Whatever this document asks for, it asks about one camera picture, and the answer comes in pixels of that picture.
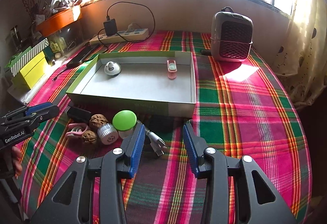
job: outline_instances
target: pink plastic object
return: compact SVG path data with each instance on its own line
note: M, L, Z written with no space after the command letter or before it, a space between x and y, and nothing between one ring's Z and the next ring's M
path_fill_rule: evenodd
M70 129L65 136L81 137L82 134L89 129L86 123L70 123L68 125Z
M175 79L177 77L177 66L175 60L167 60L168 78Z

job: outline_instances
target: plaid tablecloth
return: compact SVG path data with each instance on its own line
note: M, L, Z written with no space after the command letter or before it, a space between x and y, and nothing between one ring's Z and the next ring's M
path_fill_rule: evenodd
M116 43L108 51L179 50L196 54L197 104L190 120L196 134L225 155L251 155L282 194L298 223L303 222L311 198L310 157L300 120L285 90L254 50L240 64L215 62L201 56L202 49L210 49L208 34L158 31L145 42ZM51 77L30 103L51 101L60 107L60 114L42 123L33 137L19 145L24 157L23 174L18 180L28 216L78 156L102 156L120 145L117 141L108 147L92 148L64 136L72 122L64 112L70 101L65 92L84 67L64 72L55 82ZM111 120L114 113L108 114ZM196 180L188 164L182 140L186 120L149 115L138 118L161 136L168 148L156 158L151 147L145 145L138 173L122 182L128 223L200 223L206 181ZM98 195L99 179L94 192L94 223L99 222ZM234 222L233 205L231 183L230 223Z

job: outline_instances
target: green round lid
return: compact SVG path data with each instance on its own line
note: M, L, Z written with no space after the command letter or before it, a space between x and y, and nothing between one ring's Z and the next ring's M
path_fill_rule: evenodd
M114 116L112 119L112 125L118 131L127 131L134 127L136 120L135 113L130 110L122 110Z

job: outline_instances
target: black mesh grille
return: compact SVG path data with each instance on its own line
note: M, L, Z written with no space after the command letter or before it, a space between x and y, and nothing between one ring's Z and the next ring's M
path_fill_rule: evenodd
M237 23L233 21L225 21L221 26L221 42L219 54L223 58L230 59L246 59L250 50L250 43L252 39L252 27L246 24Z

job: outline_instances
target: yellow box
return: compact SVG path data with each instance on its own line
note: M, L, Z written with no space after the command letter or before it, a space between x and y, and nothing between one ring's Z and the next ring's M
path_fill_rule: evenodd
M48 68L44 52L41 51L19 71L12 82L16 87L24 86L30 90Z

